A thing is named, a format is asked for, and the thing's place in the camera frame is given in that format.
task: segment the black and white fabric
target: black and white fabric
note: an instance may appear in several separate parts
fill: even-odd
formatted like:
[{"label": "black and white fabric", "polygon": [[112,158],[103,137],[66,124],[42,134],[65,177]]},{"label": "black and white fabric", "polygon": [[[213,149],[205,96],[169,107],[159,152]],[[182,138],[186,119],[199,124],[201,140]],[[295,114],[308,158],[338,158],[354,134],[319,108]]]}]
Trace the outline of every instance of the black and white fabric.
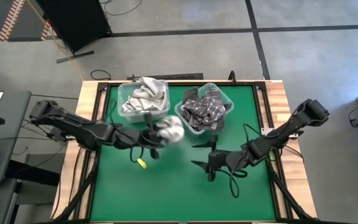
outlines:
[{"label": "black and white fabric", "polygon": [[223,103],[219,89],[211,89],[198,97],[198,90],[194,87],[185,92],[182,103],[181,114],[196,131],[220,131],[224,127],[224,115],[229,105]]},{"label": "black and white fabric", "polygon": [[167,107],[167,93],[164,82],[154,78],[140,77],[142,86],[135,89],[122,105],[124,113],[163,110]]}]

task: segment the wooden table frame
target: wooden table frame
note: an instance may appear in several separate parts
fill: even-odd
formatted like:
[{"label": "wooden table frame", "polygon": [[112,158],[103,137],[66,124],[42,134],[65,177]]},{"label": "wooden table frame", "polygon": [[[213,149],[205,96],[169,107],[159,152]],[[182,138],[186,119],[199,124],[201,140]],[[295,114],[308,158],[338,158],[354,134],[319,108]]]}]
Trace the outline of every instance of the wooden table frame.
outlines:
[{"label": "wooden table frame", "polygon": [[[85,81],[82,84],[80,97],[78,99],[78,106],[76,114],[84,118],[96,120],[103,118],[103,111],[106,109],[107,102],[104,101],[106,94],[107,84],[119,85],[131,81],[116,80],[116,81]],[[191,85],[204,84],[213,82],[219,85],[244,85],[251,84],[254,88],[254,95],[259,104],[256,104],[259,123],[263,128],[278,127],[285,123],[290,117],[290,109],[285,94],[282,81],[261,81],[261,80],[238,80],[236,84],[232,80],[168,80],[170,85]],[[290,140],[288,145],[300,151],[298,141]],[[73,198],[80,184],[89,173],[95,158],[94,152],[78,147],[76,142],[69,143],[65,156],[65,162],[61,174],[61,193],[56,195],[53,210],[57,212],[57,217],[63,209],[68,205],[69,201]],[[312,217],[316,217],[313,199],[309,189],[305,167],[300,157],[290,151],[283,151],[281,159],[277,162],[272,162],[273,166],[280,178],[285,179],[288,190],[294,196],[296,201],[303,207],[303,209]],[[275,207],[276,218],[287,218],[293,215],[289,209],[287,202],[277,186],[273,187],[271,180],[270,185],[273,197],[273,206]],[[93,185],[88,187],[84,193],[81,203],[77,205],[70,218],[89,218],[90,209],[88,204],[93,199]]]}]

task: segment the white cloth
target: white cloth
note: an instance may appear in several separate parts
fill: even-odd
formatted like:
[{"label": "white cloth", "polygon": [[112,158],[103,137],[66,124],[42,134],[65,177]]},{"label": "white cloth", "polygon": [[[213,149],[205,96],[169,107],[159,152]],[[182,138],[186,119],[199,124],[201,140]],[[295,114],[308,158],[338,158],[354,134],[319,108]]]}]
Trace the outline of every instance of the white cloth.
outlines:
[{"label": "white cloth", "polygon": [[166,86],[154,78],[140,77],[142,86],[128,97],[123,104],[124,113],[163,110],[167,107]]},{"label": "white cloth", "polygon": [[155,125],[161,128],[157,134],[170,143],[179,142],[185,136],[185,130],[178,116],[166,116]]}]

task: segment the concrete floor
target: concrete floor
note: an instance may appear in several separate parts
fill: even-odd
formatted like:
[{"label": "concrete floor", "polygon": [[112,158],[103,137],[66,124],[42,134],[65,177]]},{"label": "concrete floor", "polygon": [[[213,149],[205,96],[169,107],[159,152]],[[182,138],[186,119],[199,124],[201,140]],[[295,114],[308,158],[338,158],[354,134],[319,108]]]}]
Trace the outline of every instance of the concrete floor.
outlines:
[{"label": "concrete floor", "polygon": [[[251,0],[258,27],[337,26],[358,24],[358,0]],[[111,13],[124,12],[138,0],[114,0]],[[109,17],[114,32],[180,29],[249,28],[243,0],[143,0],[135,11]],[[307,98],[330,111],[320,128],[307,128],[300,138],[306,172],[322,220],[358,223],[358,128],[347,114],[358,95],[358,30],[260,33],[272,79],[284,80],[291,108]],[[75,61],[85,71],[104,69],[113,79],[133,73],[163,75],[203,72],[205,78],[262,79],[252,34],[120,37],[98,40],[82,52],[95,54]],[[76,97],[80,72],[53,41],[0,43],[0,90]],[[33,97],[29,108],[36,100]],[[74,111],[75,100],[58,100]],[[21,133],[32,136],[33,133]],[[53,153],[58,145],[21,140],[16,150]]]}]

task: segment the table leg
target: table leg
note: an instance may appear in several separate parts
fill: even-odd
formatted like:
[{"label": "table leg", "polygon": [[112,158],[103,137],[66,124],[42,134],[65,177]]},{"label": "table leg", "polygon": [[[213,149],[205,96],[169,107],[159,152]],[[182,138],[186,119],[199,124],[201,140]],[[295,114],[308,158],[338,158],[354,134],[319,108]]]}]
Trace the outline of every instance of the table leg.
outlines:
[{"label": "table leg", "polygon": [[60,174],[10,160],[5,177],[57,186]]}]

